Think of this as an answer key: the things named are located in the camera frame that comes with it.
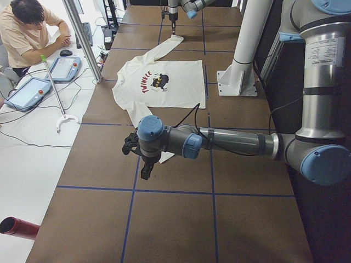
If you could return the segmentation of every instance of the tablet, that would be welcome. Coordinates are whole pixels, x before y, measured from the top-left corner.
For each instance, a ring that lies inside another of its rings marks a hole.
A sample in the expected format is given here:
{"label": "tablet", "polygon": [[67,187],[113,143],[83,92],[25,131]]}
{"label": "tablet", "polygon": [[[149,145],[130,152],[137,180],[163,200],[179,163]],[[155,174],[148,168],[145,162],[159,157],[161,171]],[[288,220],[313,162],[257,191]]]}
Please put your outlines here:
{"label": "tablet", "polygon": [[77,56],[59,56],[50,67],[51,76],[54,82],[69,82],[78,73],[81,67],[81,59]]}
{"label": "tablet", "polygon": [[16,110],[28,111],[39,104],[51,87],[50,81],[32,77],[11,94],[4,103]]}

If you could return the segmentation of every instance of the person's hand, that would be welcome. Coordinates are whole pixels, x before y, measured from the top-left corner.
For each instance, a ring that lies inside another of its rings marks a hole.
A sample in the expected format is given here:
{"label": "person's hand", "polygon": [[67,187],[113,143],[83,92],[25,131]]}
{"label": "person's hand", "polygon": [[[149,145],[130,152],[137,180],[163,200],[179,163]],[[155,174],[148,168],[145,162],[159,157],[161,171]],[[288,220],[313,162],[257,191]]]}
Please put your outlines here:
{"label": "person's hand", "polygon": [[0,98],[0,108],[2,107],[2,105],[4,105],[4,99],[3,98]]}
{"label": "person's hand", "polygon": [[56,39],[57,44],[60,44],[62,47],[68,47],[71,44],[71,35],[70,34],[61,34]]}

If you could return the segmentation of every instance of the black pants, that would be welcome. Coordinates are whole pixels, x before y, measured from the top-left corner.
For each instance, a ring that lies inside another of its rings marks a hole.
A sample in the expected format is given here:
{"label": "black pants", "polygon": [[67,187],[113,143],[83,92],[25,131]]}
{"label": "black pants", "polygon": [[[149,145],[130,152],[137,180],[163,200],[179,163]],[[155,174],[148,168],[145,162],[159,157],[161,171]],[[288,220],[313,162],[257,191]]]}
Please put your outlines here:
{"label": "black pants", "polygon": [[29,67],[13,67],[12,70],[16,72],[16,74],[21,78],[24,75],[26,75],[26,73],[29,70]]}

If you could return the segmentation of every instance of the black mouse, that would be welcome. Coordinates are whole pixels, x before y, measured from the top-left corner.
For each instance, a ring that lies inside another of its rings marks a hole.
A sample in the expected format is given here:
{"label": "black mouse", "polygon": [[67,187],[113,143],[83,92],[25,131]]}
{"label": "black mouse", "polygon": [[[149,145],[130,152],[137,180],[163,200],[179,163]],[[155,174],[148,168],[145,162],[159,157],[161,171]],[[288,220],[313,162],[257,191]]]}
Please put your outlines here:
{"label": "black mouse", "polygon": [[73,54],[72,51],[70,51],[68,49],[61,50],[61,52],[60,52],[60,56],[70,56],[72,54]]}

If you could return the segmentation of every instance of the tablet screen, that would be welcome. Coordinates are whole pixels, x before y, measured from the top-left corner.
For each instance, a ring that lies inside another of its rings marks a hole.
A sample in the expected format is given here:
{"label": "tablet screen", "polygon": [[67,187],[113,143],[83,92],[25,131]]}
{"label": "tablet screen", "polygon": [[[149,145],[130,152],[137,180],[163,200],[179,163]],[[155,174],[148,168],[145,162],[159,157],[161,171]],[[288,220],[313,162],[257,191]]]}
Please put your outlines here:
{"label": "tablet screen", "polygon": [[38,91],[43,89],[47,84],[47,82],[33,78],[9,98],[9,101],[15,105],[24,107],[36,94],[38,94]]}
{"label": "tablet screen", "polygon": [[67,78],[74,62],[74,58],[59,58],[51,71],[53,79]]}

